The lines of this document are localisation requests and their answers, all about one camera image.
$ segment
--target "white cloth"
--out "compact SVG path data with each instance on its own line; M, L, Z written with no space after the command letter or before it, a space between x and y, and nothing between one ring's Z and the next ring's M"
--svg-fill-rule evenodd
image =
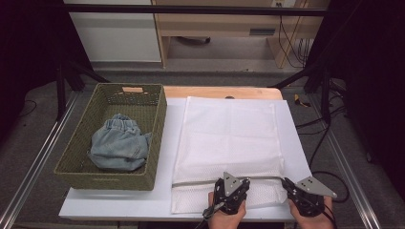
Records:
M285 201L287 194L277 179L281 155L271 100L188 97L176 158L172 188L172 213L202 213L207 195L224 172L252 177L246 208ZM183 185L209 181L204 185Z

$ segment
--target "white tabletop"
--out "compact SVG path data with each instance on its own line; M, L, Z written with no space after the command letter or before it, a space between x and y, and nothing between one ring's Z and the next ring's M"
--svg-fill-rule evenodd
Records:
M158 171L153 191L70 189L59 215L76 220L200 221L202 214L173 215L171 185L186 98L167 98L167 112L160 146ZM310 176L301 142L288 104L276 105L280 144L285 159L285 176L298 181ZM288 204L247 209L243 221L293 221Z

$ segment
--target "green woven basket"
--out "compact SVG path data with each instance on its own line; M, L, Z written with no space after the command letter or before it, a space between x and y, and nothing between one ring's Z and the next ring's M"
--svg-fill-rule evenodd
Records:
M162 85L97 84L53 172L76 189L153 190L166 108ZM136 171L100 170L87 157L92 135L115 114L129 116L144 134L152 133L146 164Z

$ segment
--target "denim jeans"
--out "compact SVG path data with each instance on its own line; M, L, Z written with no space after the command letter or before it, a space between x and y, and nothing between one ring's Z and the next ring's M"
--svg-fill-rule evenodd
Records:
M146 162L150 135L143 135L135 120L115 114L93 134L88 156L100 169L136 170Z

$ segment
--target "person's hand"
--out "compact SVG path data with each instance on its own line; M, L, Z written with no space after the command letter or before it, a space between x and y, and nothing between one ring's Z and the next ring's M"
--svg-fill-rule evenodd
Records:
M331 197L324 197L324 202L325 206L331 209ZM288 200L288 204L291 214L295 217L302 229L333 229L333 224L324 214L320 214L314 218L306 218L300 215L298 208L291 199ZM325 208L325 212L332 218L331 212L328 208Z
M214 193L208 194L208 206L212 205L214 201ZM242 202L236 215L228 215L223 211L217 211L214 216L208 221L210 229L236 229L239 222L246 215L245 200Z

